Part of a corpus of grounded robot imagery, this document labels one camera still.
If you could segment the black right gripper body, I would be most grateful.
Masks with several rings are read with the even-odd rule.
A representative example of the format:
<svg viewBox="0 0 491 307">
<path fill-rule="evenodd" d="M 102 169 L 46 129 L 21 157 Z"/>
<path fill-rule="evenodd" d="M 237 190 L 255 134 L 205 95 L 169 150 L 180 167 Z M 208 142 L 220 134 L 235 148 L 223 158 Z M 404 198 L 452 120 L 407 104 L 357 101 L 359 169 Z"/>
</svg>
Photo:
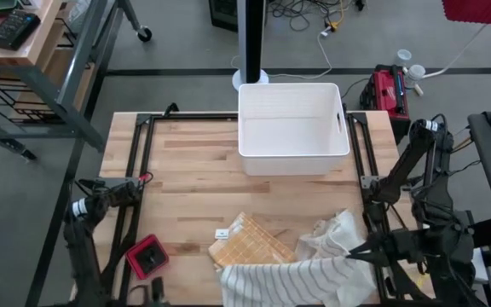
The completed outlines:
<svg viewBox="0 0 491 307">
<path fill-rule="evenodd" d="M 419 232 L 391 232 L 378 237 L 381 250 L 377 263 L 390 266 L 391 263 L 407 260 L 410 264 L 425 260 L 421 249 Z"/>
</svg>

